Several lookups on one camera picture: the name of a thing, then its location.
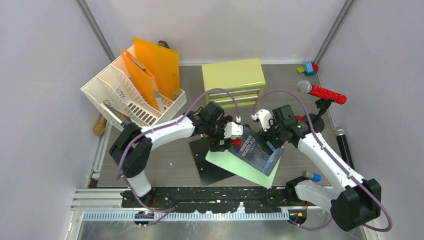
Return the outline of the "Nineteen Eighty-Four dark book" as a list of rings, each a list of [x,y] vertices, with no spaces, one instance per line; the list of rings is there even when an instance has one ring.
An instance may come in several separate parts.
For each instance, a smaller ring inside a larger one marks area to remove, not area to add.
[[[241,145],[235,144],[229,149],[229,152],[258,170],[260,173],[269,177],[279,162],[284,147],[274,148],[270,143],[265,145],[269,147],[270,153],[260,145],[255,135],[257,133],[247,126],[243,127]]]

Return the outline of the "thick orange binder folder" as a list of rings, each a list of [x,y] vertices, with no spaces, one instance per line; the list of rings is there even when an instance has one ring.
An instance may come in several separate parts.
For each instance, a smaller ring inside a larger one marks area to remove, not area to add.
[[[128,50],[120,50],[120,53],[137,91],[150,106],[163,113],[165,107],[153,74]]]

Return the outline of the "white plastic file rack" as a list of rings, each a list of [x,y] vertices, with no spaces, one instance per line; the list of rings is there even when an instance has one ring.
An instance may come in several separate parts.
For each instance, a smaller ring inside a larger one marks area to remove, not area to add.
[[[108,107],[130,117],[134,123],[144,127],[173,119],[187,102],[186,93],[181,89],[180,93],[174,94],[175,100],[161,96],[163,112],[150,106],[137,91],[125,62],[120,56],[80,90],[106,121],[119,131],[123,131],[123,127]]]

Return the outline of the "Animal Farm blue book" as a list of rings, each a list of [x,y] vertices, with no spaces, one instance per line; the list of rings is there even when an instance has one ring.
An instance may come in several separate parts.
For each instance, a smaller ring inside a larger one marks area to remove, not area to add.
[[[132,123],[132,120],[127,115],[119,112],[118,110],[116,110],[115,108],[111,107],[110,105],[106,103],[102,103],[102,105],[104,106],[106,111],[112,116],[112,118],[117,121],[117,123],[120,126],[125,127],[126,125]]]

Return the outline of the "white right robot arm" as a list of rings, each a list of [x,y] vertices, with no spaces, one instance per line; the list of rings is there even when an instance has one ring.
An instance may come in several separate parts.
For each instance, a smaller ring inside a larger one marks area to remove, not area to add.
[[[252,119],[260,122],[259,132],[266,144],[277,148],[286,142],[305,154],[328,179],[331,188],[300,176],[286,183],[284,194],[288,203],[299,205],[310,202],[329,212],[337,226],[349,232],[381,215],[381,185],[365,179],[347,165],[328,146],[321,131],[325,124],[319,114],[304,115],[299,121],[290,105],[272,111],[260,109]]]

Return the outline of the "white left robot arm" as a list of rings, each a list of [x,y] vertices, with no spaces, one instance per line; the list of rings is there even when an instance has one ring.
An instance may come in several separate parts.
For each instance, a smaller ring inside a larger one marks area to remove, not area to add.
[[[145,168],[150,153],[170,142],[196,135],[207,135],[223,141],[224,146],[213,146],[214,152],[228,149],[232,140],[238,138],[243,128],[238,116],[224,115],[224,109],[209,102],[197,111],[189,110],[173,120],[154,126],[139,127],[135,123],[123,122],[123,131],[112,144],[109,154],[118,166],[117,177],[124,178],[134,192],[134,200],[141,207],[153,202],[152,186]]]

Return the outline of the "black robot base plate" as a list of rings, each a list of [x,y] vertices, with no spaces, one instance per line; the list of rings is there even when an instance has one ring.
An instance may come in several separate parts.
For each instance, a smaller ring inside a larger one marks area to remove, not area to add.
[[[154,187],[145,196],[135,197],[131,190],[120,193],[123,208],[147,206],[159,212],[213,214],[234,213],[244,207],[247,213],[275,213],[279,208],[312,207],[293,200],[284,187],[261,186]]]

